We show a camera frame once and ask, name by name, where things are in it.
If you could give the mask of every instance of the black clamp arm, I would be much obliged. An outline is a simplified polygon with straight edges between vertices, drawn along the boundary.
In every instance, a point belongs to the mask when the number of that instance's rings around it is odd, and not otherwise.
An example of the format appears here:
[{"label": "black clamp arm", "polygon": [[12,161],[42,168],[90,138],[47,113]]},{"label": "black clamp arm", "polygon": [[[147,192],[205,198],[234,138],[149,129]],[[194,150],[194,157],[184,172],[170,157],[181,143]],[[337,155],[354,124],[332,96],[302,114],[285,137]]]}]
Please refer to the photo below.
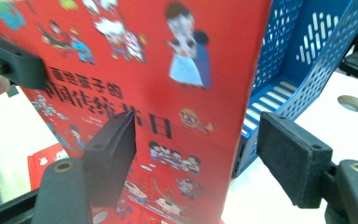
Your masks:
[{"label": "black clamp arm", "polygon": [[299,208],[327,203],[327,224],[358,224],[358,161],[331,162],[333,149],[290,119],[262,113],[257,155]]},{"label": "black clamp arm", "polygon": [[46,88],[47,75],[42,59],[1,37],[0,75],[25,88]]},{"label": "black clamp arm", "polygon": [[0,224],[91,224],[91,206],[115,207],[136,153],[133,116],[112,117],[81,159],[55,161],[39,189],[0,205]]}]

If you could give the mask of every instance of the table surface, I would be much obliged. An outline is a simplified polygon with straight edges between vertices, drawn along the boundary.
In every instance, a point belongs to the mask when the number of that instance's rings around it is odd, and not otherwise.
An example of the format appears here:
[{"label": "table surface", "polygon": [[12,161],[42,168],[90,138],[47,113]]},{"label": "table surface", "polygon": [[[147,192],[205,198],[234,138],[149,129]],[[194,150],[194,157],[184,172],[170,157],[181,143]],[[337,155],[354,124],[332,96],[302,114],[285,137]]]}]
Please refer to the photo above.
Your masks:
[{"label": "table surface", "polygon": [[[333,162],[358,160],[358,112],[337,100],[358,98],[358,80],[334,73],[321,96],[296,123],[334,149]],[[20,93],[0,96],[0,194],[3,202],[30,190],[27,156],[57,143],[54,135]],[[293,207],[268,168],[257,159],[239,177],[231,180],[222,219],[236,223],[325,223],[321,208]]]}]

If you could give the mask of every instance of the plastic crate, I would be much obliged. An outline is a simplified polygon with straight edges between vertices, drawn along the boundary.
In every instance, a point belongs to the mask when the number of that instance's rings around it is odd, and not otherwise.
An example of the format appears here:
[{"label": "plastic crate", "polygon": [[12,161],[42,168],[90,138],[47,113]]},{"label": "plastic crate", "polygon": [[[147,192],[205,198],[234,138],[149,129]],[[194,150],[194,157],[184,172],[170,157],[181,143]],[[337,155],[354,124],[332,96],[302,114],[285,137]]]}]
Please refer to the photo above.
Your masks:
[{"label": "plastic crate", "polygon": [[256,158],[262,111],[297,118],[321,93],[358,31],[358,0],[275,0],[233,177]]}]

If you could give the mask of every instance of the cartoon character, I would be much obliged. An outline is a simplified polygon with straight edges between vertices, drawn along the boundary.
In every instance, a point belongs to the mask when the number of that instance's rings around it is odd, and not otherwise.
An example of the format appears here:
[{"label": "cartoon character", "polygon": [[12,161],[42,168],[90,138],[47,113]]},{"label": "cartoon character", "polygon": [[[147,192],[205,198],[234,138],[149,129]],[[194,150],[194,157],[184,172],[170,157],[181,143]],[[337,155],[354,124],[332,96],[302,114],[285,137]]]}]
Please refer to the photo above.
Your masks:
[{"label": "cartoon character", "polygon": [[25,25],[25,19],[20,11],[8,1],[0,1],[0,19],[15,31],[19,31]]},{"label": "cartoon character", "polygon": [[58,113],[51,104],[48,104],[46,98],[39,93],[39,91],[35,91],[37,93],[37,100],[32,101],[31,104],[34,106],[34,109],[37,112],[42,112],[46,117],[52,117],[54,114],[57,115],[58,118],[62,120],[67,120],[68,118],[61,113]]},{"label": "cartoon character", "polygon": [[132,213],[133,209],[127,204],[127,201],[121,199],[116,206],[116,212],[121,215],[121,219],[124,219],[127,213]]},{"label": "cartoon character", "polygon": [[162,158],[164,160],[170,160],[171,159],[171,151],[167,147],[159,147],[159,150],[162,152]]},{"label": "cartoon character", "polygon": [[182,155],[176,150],[171,150],[171,156],[165,158],[165,160],[168,161],[174,169],[188,171],[187,166],[182,162]]},{"label": "cartoon character", "polygon": [[208,36],[194,30],[194,17],[182,3],[170,3],[165,18],[174,39],[168,43],[174,50],[170,77],[177,82],[211,88],[211,68],[206,45]]},{"label": "cartoon character", "polygon": [[146,206],[147,203],[152,202],[147,199],[147,195],[143,193],[136,185],[132,184],[130,181],[126,181],[124,187],[132,194],[137,203]]},{"label": "cartoon character", "polygon": [[72,40],[71,47],[77,51],[77,56],[79,57],[80,61],[82,63],[94,64],[91,50],[80,41],[79,33],[75,28],[71,29],[71,34],[69,34],[69,37]]},{"label": "cartoon character", "polygon": [[185,213],[185,210],[189,209],[188,207],[178,205],[171,195],[164,194],[161,189],[159,189],[157,184],[157,179],[152,179],[154,188],[159,194],[159,198],[156,200],[156,204],[158,204],[162,210],[167,214],[175,214],[179,217],[188,218]]},{"label": "cartoon character", "polygon": [[154,161],[160,161],[165,164],[165,161],[163,160],[163,152],[161,151],[161,147],[159,144],[155,141],[149,142],[149,148],[150,148],[150,157]]},{"label": "cartoon character", "polygon": [[73,125],[73,124],[71,124],[70,127],[71,127],[71,132],[72,132],[72,134],[73,134],[74,137],[76,138],[76,144],[77,144],[77,146],[78,146],[80,149],[83,150],[84,147],[86,146],[86,144],[83,142],[83,140],[81,140],[81,136],[80,136],[80,133],[79,133],[78,128],[77,128],[75,125]]},{"label": "cartoon character", "polygon": [[126,60],[145,60],[143,44],[144,35],[136,36],[131,32],[118,10],[117,0],[83,0],[89,11],[95,28],[105,36],[112,47],[112,57],[118,59],[121,54]]},{"label": "cartoon character", "polygon": [[203,192],[202,187],[189,177],[186,177],[183,180],[176,179],[176,183],[182,191],[182,194],[192,201],[196,200],[198,195]]},{"label": "cartoon character", "polygon": [[55,48],[62,57],[67,57],[73,53],[70,42],[71,38],[69,35],[62,31],[61,27],[55,21],[50,21],[49,23],[51,34],[49,34],[40,24],[37,24],[37,27],[42,32],[43,42],[50,44]]},{"label": "cartoon character", "polygon": [[190,170],[190,172],[194,175],[200,174],[199,164],[201,164],[201,160],[195,156],[189,156],[187,161],[183,161]]},{"label": "cartoon character", "polygon": [[213,131],[213,125],[209,122],[207,125],[204,125],[196,113],[190,108],[183,108],[179,112],[180,120],[185,124],[185,126],[190,130],[198,130],[207,135]]}]

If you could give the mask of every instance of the red book cover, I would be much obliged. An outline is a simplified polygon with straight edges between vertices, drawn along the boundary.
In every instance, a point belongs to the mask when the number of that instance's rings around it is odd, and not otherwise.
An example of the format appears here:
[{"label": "red book cover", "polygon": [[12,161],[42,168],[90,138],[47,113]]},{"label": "red book cover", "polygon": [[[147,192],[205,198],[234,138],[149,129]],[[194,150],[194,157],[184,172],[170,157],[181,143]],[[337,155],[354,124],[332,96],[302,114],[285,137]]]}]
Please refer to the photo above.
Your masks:
[{"label": "red book cover", "polygon": [[38,189],[45,169],[55,161],[67,158],[65,150],[57,143],[27,157],[31,190]]},{"label": "red book cover", "polygon": [[0,36],[45,63],[48,87],[24,92],[69,156],[135,112],[137,155],[101,220],[219,223],[269,6],[0,0]]}]

